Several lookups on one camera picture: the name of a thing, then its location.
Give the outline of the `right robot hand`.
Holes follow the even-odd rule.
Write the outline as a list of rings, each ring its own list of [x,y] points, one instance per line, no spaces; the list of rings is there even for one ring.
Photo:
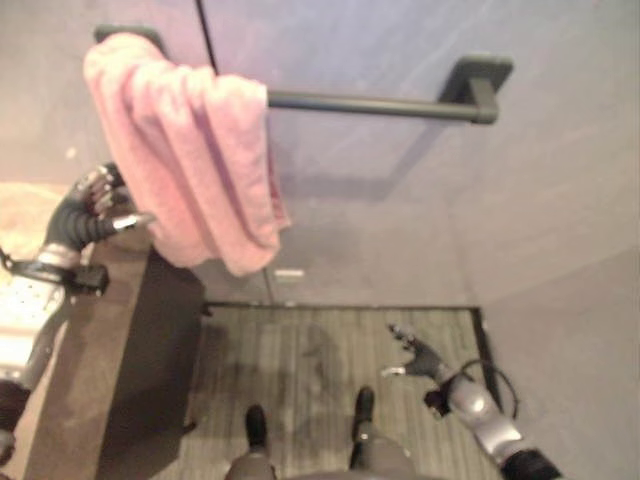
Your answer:
[[[451,369],[427,343],[402,329],[397,324],[387,326],[392,337],[413,355],[401,366],[389,366],[381,370],[383,377],[416,376],[426,377],[441,385],[451,377]]]

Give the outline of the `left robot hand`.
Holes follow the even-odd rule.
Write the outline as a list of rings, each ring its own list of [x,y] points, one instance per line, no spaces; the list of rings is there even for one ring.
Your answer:
[[[56,244],[81,252],[91,243],[155,222],[156,216],[150,212],[108,215],[109,209],[128,199],[124,194],[125,187],[115,163],[102,164],[85,173],[54,210],[44,244]]]

